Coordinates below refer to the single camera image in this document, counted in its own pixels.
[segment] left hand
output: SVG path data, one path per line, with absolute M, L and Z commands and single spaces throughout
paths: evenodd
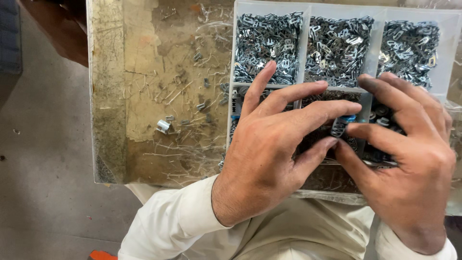
M 212 209 L 224 226 L 262 214 L 299 189 L 337 143 L 326 137 L 292 160 L 303 137 L 327 120 L 361 110 L 360 104 L 334 100 L 281 113 L 289 102 L 322 93 L 325 81 L 273 91 L 259 104 L 275 70 L 276 62 L 270 61 L 247 91 L 223 171 L 212 187 Z

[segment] hand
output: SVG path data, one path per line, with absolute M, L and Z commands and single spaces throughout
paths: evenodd
M 351 123 L 350 136 L 391 154 L 398 167 L 373 171 L 342 141 L 335 149 L 337 161 L 408 248 L 435 254 L 446 240 L 444 209 L 456 163 L 448 144 L 451 118 L 424 88 L 392 73 L 380 79 L 361 75 L 359 85 L 393 109 L 407 136 L 377 124 Z
M 303 137 L 327 120 L 361 110 L 359 104 L 336 100 L 281 113 L 289 102 L 322 93 L 325 81 L 273 91 L 259 104 L 275 70 L 276 62 L 270 61 L 245 94 L 223 171 L 212 188 L 213 212 L 224 226 L 262 214 L 299 189 L 337 143 L 336 138 L 326 137 L 292 160 Z

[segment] white shirt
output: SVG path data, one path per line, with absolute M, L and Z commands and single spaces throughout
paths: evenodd
M 370 207 L 288 198 L 265 214 L 227 228 L 212 210 L 216 176 L 152 195 L 123 239 L 119 260 L 363 259 L 374 216 Z M 448 239 L 437 254 L 421 255 L 383 223 L 376 251 L 380 260 L 457 259 Z

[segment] workbench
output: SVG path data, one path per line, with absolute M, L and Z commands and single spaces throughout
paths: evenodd
M 448 0 L 312 2 L 462 9 L 461 2 Z M 88 1 L 95 182 L 183 187 L 219 173 L 228 116 L 228 106 L 219 104 L 223 98 L 219 85 L 229 82 L 233 4 L 232 0 Z M 194 61 L 198 52 L 202 58 Z M 462 67 L 457 62 L 462 61 L 461 54 L 459 46 L 448 94 L 458 104 L 462 104 Z M 204 87 L 204 78 L 210 87 Z M 196 106 L 204 101 L 207 107 L 198 111 Z M 165 135 L 156 127 L 169 115 L 175 117 L 174 134 Z M 181 125 L 184 119 L 189 123 Z M 462 151 L 459 143 L 456 151 Z M 455 186 L 462 177 L 460 164 Z M 320 166 L 302 189 L 359 193 L 338 165 Z

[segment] white sleeve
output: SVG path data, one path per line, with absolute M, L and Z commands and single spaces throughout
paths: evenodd
M 165 260 L 183 253 L 205 233 L 228 229 L 212 210 L 216 176 L 181 190 L 155 193 L 138 210 L 122 241 L 119 260 Z
M 412 251 L 384 223 L 380 223 L 376 237 L 376 251 L 379 260 L 457 260 L 457 253 L 448 238 L 443 249 L 434 255 L 423 255 Z

